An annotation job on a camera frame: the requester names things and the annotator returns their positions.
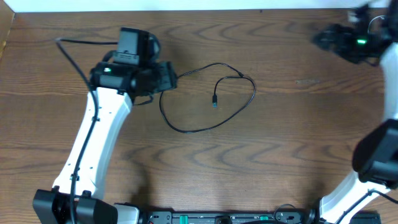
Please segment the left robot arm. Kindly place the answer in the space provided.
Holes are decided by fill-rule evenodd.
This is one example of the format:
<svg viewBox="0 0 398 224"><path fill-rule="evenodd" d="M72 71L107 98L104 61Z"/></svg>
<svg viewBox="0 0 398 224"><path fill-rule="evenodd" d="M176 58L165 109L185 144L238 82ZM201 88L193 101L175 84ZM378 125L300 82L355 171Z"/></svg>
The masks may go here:
<svg viewBox="0 0 398 224"><path fill-rule="evenodd" d="M123 27L116 49L84 77L85 115L71 153L50 190L38 190L32 206L42 223L145 223L145 213L129 203L103 200L106 174L119 131L144 96L177 86L170 62L161 62L160 42L145 30Z"/></svg>

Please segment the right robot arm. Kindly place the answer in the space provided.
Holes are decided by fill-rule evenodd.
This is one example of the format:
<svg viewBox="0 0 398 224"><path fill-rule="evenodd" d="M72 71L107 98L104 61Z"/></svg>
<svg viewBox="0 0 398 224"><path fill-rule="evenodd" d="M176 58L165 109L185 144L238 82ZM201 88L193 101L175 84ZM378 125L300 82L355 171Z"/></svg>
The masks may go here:
<svg viewBox="0 0 398 224"><path fill-rule="evenodd" d="M397 1L389 1L382 22L372 30L369 3L351 10L351 26L332 24L313 36L322 50L359 64L380 67L383 77L381 123L357 143L351 170L328 195L317 200L308 223L379 223L378 213L362 209L377 197L392 203L397 190Z"/></svg>

